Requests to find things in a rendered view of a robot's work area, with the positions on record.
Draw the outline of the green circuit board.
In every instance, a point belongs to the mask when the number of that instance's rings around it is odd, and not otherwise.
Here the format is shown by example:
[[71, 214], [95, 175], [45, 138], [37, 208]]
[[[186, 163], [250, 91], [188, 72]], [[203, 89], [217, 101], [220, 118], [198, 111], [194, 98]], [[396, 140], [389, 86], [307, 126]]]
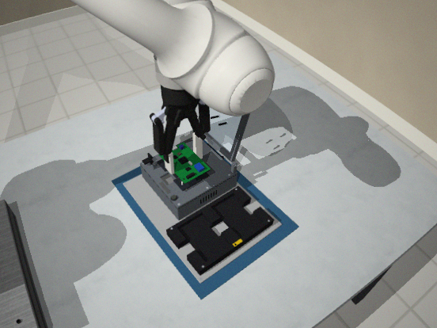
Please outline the green circuit board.
[[185, 184], [210, 170], [185, 143], [174, 146], [172, 152], [174, 173]]

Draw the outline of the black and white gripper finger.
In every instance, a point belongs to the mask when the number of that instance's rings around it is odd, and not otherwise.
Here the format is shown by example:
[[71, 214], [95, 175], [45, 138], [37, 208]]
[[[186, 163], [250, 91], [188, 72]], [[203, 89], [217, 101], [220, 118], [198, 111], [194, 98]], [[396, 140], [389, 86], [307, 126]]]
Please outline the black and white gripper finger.
[[153, 137], [154, 137], [154, 149], [160, 154], [163, 155], [165, 159], [165, 168], [171, 173], [174, 174], [174, 163], [173, 163], [173, 144], [177, 133], [177, 128], [180, 127], [181, 118], [184, 115], [184, 111], [182, 109], [177, 110], [175, 121], [171, 120], [166, 116], [166, 126], [164, 132], [165, 123], [165, 107], [163, 110], [158, 112], [157, 114], [151, 113], [150, 119], [153, 123]]
[[[188, 118], [190, 125], [192, 126], [193, 135], [193, 152], [200, 158], [203, 158], [203, 140], [206, 138], [205, 132], [211, 130], [210, 124], [210, 107], [207, 106], [202, 100], [199, 101], [199, 121], [196, 114], [195, 107], [193, 105], [188, 106], [190, 116]], [[205, 126], [204, 126], [205, 125]]]

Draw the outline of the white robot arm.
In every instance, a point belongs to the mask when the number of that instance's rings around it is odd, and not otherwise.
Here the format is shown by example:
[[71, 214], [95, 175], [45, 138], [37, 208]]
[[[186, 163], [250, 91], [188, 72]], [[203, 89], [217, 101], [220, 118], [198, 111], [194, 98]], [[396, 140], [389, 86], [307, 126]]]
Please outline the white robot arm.
[[252, 113], [272, 92], [268, 53], [211, 0], [70, 1], [153, 52], [163, 87], [186, 90], [219, 113]]

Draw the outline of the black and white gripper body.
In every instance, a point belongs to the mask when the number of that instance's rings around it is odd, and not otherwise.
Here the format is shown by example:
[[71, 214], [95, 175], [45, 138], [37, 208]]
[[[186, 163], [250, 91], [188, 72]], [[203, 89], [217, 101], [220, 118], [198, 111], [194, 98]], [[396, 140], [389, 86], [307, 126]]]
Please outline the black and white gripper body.
[[[178, 109], [182, 109], [184, 111], [184, 115], [181, 118], [181, 120], [191, 117], [188, 111], [188, 106], [193, 105], [196, 109], [196, 106], [200, 102], [200, 99], [194, 98], [191, 94], [189, 94], [185, 90], [170, 90], [163, 87], [162, 85], [161, 85], [161, 97], [163, 100], [161, 110], [163, 110], [165, 107], [165, 111], [164, 111], [165, 115], [173, 121], [175, 121]], [[178, 106], [178, 105], [184, 105], [184, 106]]]

